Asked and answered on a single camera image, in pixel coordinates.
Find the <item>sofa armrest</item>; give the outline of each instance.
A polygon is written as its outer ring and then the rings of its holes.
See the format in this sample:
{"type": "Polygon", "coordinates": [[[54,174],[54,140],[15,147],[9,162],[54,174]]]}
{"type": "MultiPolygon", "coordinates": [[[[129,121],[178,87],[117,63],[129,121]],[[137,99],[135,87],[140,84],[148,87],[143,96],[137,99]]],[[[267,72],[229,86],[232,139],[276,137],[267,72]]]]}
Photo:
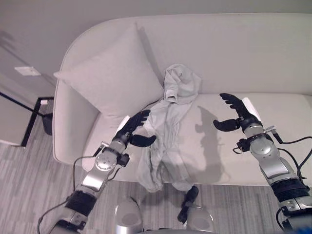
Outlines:
{"type": "Polygon", "coordinates": [[[75,159],[83,156],[98,114],[97,108],[58,80],[53,110],[53,157],[57,161],[73,164],[75,159]]]}

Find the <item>garment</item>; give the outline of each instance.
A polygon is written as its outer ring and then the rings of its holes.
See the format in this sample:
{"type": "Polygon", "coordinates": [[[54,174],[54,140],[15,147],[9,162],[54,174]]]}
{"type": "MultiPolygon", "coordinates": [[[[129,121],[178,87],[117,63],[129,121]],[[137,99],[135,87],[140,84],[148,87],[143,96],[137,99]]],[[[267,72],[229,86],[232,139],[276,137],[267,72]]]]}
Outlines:
{"type": "Polygon", "coordinates": [[[143,126],[149,136],[156,135],[157,139],[142,150],[136,173],[139,183],[149,192],[161,190],[164,181],[181,191],[193,186],[179,154],[177,134],[179,122],[197,97],[200,84],[201,78],[184,65],[166,69],[164,98],[151,108],[143,126]]]}

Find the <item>floor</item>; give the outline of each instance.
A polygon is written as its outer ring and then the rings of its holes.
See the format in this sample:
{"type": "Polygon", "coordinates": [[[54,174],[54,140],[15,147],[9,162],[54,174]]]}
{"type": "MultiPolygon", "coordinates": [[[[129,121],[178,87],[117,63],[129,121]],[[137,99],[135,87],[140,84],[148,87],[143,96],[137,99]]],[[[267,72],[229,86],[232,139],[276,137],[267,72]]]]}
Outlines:
{"type": "MultiPolygon", "coordinates": [[[[41,214],[71,193],[71,169],[53,159],[52,137],[45,134],[39,117],[26,148],[0,145],[0,233],[36,233],[41,214]]],[[[82,179],[83,171],[77,172],[77,180],[82,179]]],[[[269,187],[198,187],[200,194],[196,202],[209,210],[218,233],[280,233],[275,222],[277,201],[269,187]]],[[[176,217],[184,194],[170,184],[161,192],[149,194],[138,183],[111,181],[90,214],[83,233],[114,233],[114,209],[125,196],[138,201],[145,229],[182,228],[176,217]]],[[[56,213],[57,210],[44,219],[42,230],[56,213]]]]}

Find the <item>white sofa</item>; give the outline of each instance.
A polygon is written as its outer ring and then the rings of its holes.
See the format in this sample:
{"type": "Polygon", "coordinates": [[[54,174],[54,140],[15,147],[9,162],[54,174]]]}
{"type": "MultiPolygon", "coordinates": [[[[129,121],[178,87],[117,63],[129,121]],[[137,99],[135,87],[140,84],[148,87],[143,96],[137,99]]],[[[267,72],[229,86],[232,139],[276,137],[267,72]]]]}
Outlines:
{"type": "MultiPolygon", "coordinates": [[[[217,131],[212,121],[236,117],[219,93],[249,97],[265,127],[275,125],[284,141],[312,135],[312,15],[199,14],[110,20],[80,35],[65,54],[61,70],[99,52],[136,22],[148,60],[159,81],[174,63],[191,68],[203,80],[200,95],[182,120],[179,149],[197,183],[267,185],[250,153],[232,148],[241,130],[217,131]]],[[[53,154],[72,164],[109,142],[101,113],[74,89],[58,81],[53,118],[53,154]]],[[[299,162],[311,141],[283,145],[299,162]]],[[[130,162],[116,179],[136,181],[141,149],[129,146],[130,162]]],[[[291,159],[281,153],[292,166],[291,159]]],[[[312,185],[312,160],[302,170],[312,185]]]]}

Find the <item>white pillow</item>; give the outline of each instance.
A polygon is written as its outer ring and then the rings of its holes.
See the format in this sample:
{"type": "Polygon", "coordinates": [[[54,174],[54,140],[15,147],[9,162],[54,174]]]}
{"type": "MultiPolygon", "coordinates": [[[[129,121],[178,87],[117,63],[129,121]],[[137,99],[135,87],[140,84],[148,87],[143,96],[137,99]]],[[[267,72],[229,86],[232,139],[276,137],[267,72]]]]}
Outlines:
{"type": "Polygon", "coordinates": [[[54,75],[114,123],[163,97],[135,24],[101,53],[54,75]]]}

